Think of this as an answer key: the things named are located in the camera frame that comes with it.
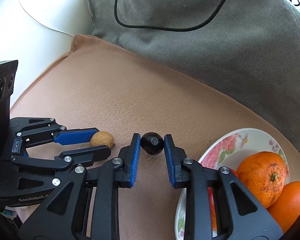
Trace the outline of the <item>brown longan fruit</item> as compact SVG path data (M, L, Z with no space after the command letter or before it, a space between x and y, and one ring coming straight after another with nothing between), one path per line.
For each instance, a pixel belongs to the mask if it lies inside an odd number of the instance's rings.
M96 132L90 139L90 146L106 145L109 148L114 146L114 137L111 133L106 131Z

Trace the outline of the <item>rough large orange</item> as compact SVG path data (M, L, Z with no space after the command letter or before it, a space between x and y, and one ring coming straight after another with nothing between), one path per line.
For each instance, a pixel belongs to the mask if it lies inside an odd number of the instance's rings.
M245 158L236 170L240 181L268 208L279 198L286 181L286 167L277 153L262 151Z

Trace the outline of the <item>smooth large orange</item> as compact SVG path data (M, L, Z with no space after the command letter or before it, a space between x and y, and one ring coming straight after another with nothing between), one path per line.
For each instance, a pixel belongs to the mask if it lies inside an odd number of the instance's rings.
M277 201L267 210L286 233L300 215L300 181L286 184Z

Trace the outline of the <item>dark plum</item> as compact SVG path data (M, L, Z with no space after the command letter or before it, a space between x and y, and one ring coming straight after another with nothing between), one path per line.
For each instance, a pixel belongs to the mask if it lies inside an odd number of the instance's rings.
M147 154L157 155L164 149L164 140L158 133L148 132L141 137L140 145Z

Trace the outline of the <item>small round mandarin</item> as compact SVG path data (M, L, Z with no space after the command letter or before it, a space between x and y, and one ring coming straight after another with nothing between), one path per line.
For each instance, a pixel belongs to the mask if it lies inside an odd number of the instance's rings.
M226 191L217 170L205 168L211 213L212 231L215 237L231 235L233 222Z

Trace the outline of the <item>floral ceramic plate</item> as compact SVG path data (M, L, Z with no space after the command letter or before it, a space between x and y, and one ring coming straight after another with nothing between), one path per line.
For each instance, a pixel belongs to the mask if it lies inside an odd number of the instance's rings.
M289 167L282 147L271 135L260 129L241 128L229 132L214 142L198 162L215 170L221 166L236 170L245 158L262 151L274 152L281 156L286 167L285 183L288 184Z

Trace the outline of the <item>pink table blanket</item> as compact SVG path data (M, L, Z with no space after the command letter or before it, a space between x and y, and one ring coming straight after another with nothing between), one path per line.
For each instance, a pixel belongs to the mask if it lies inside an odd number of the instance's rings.
M67 128L96 127L115 139L112 156L133 133L171 134L199 159L221 136L253 127L283 146L290 179L300 180L298 151L269 123L228 96L98 38L78 35L71 52L13 105L11 117L53 117ZM171 187L163 153L141 151L137 181L119 191L120 239L175 239L180 190Z

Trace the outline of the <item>grey folded blanket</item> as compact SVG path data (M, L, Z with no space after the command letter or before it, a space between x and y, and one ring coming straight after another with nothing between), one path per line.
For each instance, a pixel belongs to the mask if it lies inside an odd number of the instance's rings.
M232 97L300 152L300 10L288 0L88 0L91 33Z

